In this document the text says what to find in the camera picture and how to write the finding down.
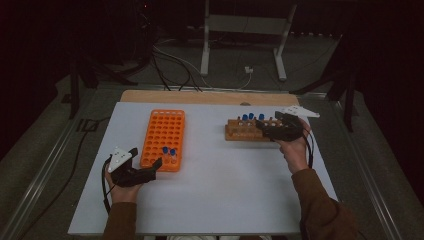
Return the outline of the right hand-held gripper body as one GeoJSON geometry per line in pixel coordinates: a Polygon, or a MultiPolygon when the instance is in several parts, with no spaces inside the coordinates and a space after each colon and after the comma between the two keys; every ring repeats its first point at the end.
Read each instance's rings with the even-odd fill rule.
{"type": "Polygon", "coordinates": [[[264,136],[269,137],[271,140],[294,141],[303,135],[301,117],[320,117],[319,113],[296,105],[283,108],[280,112],[287,114],[287,119],[283,120],[283,126],[266,127],[264,129],[264,136]]]}

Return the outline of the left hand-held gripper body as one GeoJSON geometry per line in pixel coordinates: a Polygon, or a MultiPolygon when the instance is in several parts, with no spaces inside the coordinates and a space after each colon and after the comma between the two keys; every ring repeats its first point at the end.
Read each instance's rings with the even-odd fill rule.
{"type": "Polygon", "coordinates": [[[129,151],[116,147],[106,160],[109,164],[107,172],[111,174],[113,183],[120,187],[131,187],[155,180],[157,171],[151,167],[133,167],[133,158],[130,158],[129,151]]]}

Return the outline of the wooden test tube rack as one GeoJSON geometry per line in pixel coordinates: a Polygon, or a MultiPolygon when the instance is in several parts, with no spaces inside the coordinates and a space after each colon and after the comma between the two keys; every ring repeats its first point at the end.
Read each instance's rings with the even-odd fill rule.
{"type": "MultiPolygon", "coordinates": [[[[256,142],[268,142],[269,137],[263,135],[262,130],[255,127],[255,121],[258,117],[254,117],[252,124],[246,126],[241,125],[242,117],[236,119],[229,119],[225,125],[225,140],[226,141],[256,141],[256,142]]],[[[282,127],[283,121],[277,120],[273,117],[265,119],[263,121],[266,127],[282,127]]]]}

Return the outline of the orange plastic test tube rack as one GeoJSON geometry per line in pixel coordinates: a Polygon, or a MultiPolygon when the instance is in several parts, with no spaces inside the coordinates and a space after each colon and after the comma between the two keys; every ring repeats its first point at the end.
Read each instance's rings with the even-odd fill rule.
{"type": "Polygon", "coordinates": [[[183,110],[154,109],[151,111],[145,134],[139,165],[151,167],[156,159],[162,158],[162,148],[169,148],[169,163],[162,164],[161,172],[178,172],[182,162],[185,131],[185,112],[183,110]],[[177,163],[172,164],[170,150],[177,152],[177,163]]]}

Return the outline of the person's left hand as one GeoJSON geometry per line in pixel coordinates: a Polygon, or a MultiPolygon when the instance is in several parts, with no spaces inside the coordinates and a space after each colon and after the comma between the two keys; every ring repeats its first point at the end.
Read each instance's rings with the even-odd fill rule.
{"type": "Polygon", "coordinates": [[[105,173],[105,178],[110,188],[111,200],[113,204],[122,202],[137,202],[138,194],[142,184],[134,185],[131,187],[120,187],[113,183],[111,174],[109,172],[105,173]]]}

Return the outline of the person's right hand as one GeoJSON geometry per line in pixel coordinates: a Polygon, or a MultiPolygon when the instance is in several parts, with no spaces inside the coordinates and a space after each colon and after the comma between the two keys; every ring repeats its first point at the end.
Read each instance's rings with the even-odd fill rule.
{"type": "Polygon", "coordinates": [[[280,152],[283,154],[288,169],[292,174],[308,169],[307,137],[311,128],[303,119],[300,119],[300,122],[303,127],[303,135],[300,138],[291,142],[276,141],[280,145],[280,152]]]}

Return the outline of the white table mat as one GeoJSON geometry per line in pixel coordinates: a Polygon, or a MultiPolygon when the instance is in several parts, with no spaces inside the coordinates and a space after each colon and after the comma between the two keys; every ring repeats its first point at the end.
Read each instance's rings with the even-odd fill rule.
{"type": "Polygon", "coordinates": [[[179,172],[157,173],[138,196],[137,234],[285,235],[299,233],[291,173],[273,142],[224,140],[228,119],[271,117],[281,106],[125,103],[115,105],[68,233],[102,234],[107,220],[101,169],[115,147],[142,148],[153,109],[185,112],[179,172]]]}

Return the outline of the black tripod stand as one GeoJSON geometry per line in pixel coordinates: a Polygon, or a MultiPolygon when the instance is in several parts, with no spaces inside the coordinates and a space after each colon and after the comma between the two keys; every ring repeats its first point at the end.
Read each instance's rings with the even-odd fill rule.
{"type": "Polygon", "coordinates": [[[321,77],[296,90],[291,94],[304,95],[312,90],[332,82],[332,86],[326,93],[329,101],[339,101],[344,97],[343,122],[347,129],[352,132],[352,114],[356,74],[359,70],[358,56],[360,47],[349,34],[344,34],[335,48],[328,64],[324,68],[321,77]]]}
{"type": "Polygon", "coordinates": [[[94,73],[98,70],[109,76],[112,80],[117,81],[123,85],[135,86],[136,83],[129,81],[107,68],[105,65],[99,63],[93,58],[84,54],[70,54],[69,55],[69,68],[70,68],[70,115],[69,118],[73,119],[80,108],[80,94],[79,94],[79,80],[82,80],[88,85],[89,88],[96,88],[98,85],[97,77],[94,73]]]}

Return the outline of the grey metal stand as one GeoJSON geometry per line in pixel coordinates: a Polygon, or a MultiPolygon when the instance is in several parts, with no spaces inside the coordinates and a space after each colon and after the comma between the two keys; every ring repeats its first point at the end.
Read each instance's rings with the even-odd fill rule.
{"type": "Polygon", "coordinates": [[[210,12],[210,0],[205,0],[204,37],[200,74],[204,77],[208,75],[210,56],[209,34],[211,31],[279,35],[280,44],[273,49],[273,57],[278,79],[285,81],[287,79],[287,72],[283,63],[282,53],[288,39],[296,9],[297,5],[292,4],[289,7],[288,14],[283,18],[237,16],[235,14],[219,15],[210,12]]]}

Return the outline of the metal floor rail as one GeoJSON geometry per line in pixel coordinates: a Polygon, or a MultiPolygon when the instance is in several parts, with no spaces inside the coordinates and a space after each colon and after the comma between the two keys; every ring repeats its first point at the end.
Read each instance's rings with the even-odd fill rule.
{"type": "Polygon", "coordinates": [[[0,161],[0,240],[17,240],[80,116],[56,98],[0,161]]]}
{"type": "Polygon", "coordinates": [[[344,122],[344,109],[338,101],[329,102],[335,118],[337,119],[338,125],[342,128],[342,133],[347,139],[348,146],[353,152],[354,162],[358,168],[359,175],[362,179],[362,182],[365,186],[365,189],[368,193],[370,201],[373,205],[374,211],[379,219],[379,222],[385,232],[387,240],[404,240],[400,234],[400,231],[395,224],[392,214],[386,204],[385,199],[383,198],[377,183],[372,176],[372,173],[360,152],[359,146],[355,143],[354,139],[351,136],[351,133],[345,126],[344,122]]]}

